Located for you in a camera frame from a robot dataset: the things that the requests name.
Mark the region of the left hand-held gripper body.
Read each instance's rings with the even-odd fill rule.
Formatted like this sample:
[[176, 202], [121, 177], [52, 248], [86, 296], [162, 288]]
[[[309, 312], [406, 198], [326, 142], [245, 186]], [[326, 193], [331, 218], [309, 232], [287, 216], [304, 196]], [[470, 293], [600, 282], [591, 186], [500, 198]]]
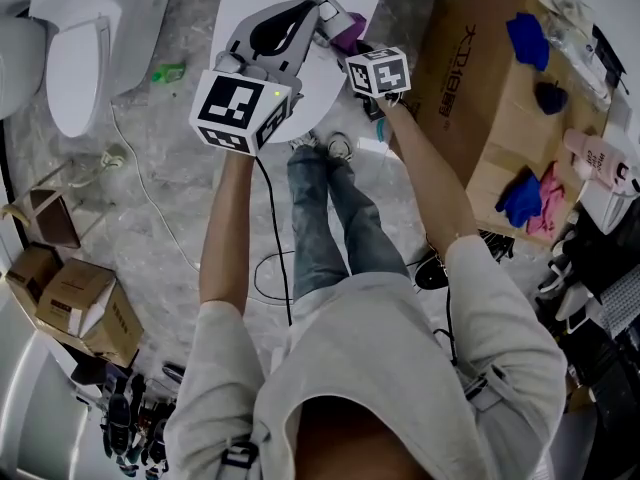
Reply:
[[213, 68], [203, 71], [189, 124], [204, 143], [249, 156], [259, 153], [300, 98], [298, 73], [319, 16], [313, 0], [291, 0], [271, 5], [237, 25], [222, 51], [239, 54], [278, 82]]

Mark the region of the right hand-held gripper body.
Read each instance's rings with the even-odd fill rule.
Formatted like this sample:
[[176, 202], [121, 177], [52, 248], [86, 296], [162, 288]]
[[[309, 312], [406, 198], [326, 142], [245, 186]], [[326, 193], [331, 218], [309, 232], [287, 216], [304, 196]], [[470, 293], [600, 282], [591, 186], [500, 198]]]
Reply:
[[379, 98], [390, 96], [397, 101], [411, 89], [407, 57], [397, 47], [347, 57], [345, 62], [351, 90], [362, 101], [363, 110], [370, 121], [377, 121], [384, 115], [377, 104]]

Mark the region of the person's left hand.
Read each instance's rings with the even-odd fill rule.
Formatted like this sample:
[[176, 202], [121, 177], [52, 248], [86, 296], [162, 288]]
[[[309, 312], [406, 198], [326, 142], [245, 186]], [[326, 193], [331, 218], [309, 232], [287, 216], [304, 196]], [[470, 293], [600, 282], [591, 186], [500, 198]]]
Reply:
[[272, 83], [278, 82], [278, 79], [264, 68], [258, 65], [249, 64], [239, 54], [229, 51], [222, 51], [217, 54], [213, 70], [227, 74], [239, 74], [261, 81], [268, 81]]

